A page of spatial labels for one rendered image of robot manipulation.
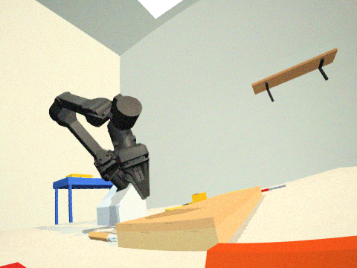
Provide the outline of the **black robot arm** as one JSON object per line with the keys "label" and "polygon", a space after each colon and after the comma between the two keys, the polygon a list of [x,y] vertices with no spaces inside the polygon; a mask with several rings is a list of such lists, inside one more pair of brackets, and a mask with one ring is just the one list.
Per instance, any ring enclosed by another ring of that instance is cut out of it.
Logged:
{"label": "black robot arm", "polygon": [[123,180],[121,167],[118,164],[115,150],[103,149],[91,134],[77,120],[76,113],[84,115],[87,122],[94,127],[101,127],[109,119],[107,131],[111,140],[130,133],[142,112],[142,104],[136,98],[118,94],[109,100],[107,98],[87,99],[73,95],[69,91],[54,98],[49,108],[49,115],[60,126],[68,128],[73,136],[94,157],[94,166],[105,181],[111,181],[121,191],[128,187],[129,182]]}

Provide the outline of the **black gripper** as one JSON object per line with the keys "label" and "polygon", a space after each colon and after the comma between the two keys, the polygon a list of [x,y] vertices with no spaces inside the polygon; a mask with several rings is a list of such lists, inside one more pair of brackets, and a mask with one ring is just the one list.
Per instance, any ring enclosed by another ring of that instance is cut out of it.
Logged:
{"label": "black gripper", "polygon": [[[149,151],[144,144],[136,144],[136,137],[127,133],[112,140],[118,148],[117,160],[125,182],[129,182],[142,200],[149,196]],[[145,158],[144,158],[145,157]]]}

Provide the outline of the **orange-handled awl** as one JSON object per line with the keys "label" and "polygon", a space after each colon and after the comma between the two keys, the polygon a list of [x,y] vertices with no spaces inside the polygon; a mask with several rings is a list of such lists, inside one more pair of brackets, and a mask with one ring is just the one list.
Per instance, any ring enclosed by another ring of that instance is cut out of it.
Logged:
{"label": "orange-handled awl", "polygon": [[101,241],[115,241],[116,236],[112,233],[104,233],[104,232],[89,232],[89,238],[93,240],[101,240]]}

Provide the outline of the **tan wooden board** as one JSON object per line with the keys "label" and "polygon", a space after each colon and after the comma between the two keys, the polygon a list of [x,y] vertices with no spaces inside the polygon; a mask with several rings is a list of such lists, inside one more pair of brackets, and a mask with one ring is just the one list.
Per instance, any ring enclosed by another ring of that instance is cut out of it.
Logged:
{"label": "tan wooden board", "polygon": [[116,223],[118,247],[208,251],[216,244],[230,240],[262,196],[259,185],[148,217]]}

